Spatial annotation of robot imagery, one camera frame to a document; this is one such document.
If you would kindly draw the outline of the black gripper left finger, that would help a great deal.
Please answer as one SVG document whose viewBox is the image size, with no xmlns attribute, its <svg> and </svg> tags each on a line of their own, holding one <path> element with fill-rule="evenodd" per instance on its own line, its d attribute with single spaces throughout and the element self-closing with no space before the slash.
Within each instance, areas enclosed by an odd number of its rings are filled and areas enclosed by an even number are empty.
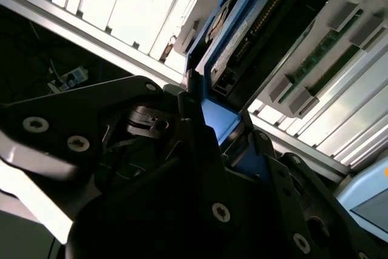
<svg viewBox="0 0 388 259">
<path fill-rule="evenodd" d="M 200 98 L 144 76 L 1 106 L 1 192 L 50 230 L 71 230 L 93 200 L 191 154 L 221 156 Z"/>
</svg>

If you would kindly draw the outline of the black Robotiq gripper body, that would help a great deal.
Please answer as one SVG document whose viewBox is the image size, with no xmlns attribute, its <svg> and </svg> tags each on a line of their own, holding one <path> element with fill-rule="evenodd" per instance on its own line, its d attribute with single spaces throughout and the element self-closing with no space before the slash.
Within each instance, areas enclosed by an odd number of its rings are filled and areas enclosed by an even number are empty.
<svg viewBox="0 0 388 259">
<path fill-rule="evenodd" d="M 90 202 L 71 228 L 67 258 L 264 258 L 290 247 L 275 184 L 277 161 L 252 173 L 227 170 L 218 154 L 173 158 Z"/>
</svg>

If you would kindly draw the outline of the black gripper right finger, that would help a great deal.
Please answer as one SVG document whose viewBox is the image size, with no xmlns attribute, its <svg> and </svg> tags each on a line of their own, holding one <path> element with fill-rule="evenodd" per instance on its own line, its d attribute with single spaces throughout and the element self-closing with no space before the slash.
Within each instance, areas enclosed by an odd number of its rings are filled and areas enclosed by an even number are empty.
<svg viewBox="0 0 388 259">
<path fill-rule="evenodd" d="M 239 173 L 251 189 L 244 216 L 258 258 L 385 258 L 316 173 L 293 153 L 277 157 L 269 136 L 242 114 L 239 140 L 245 142 Z"/>
</svg>

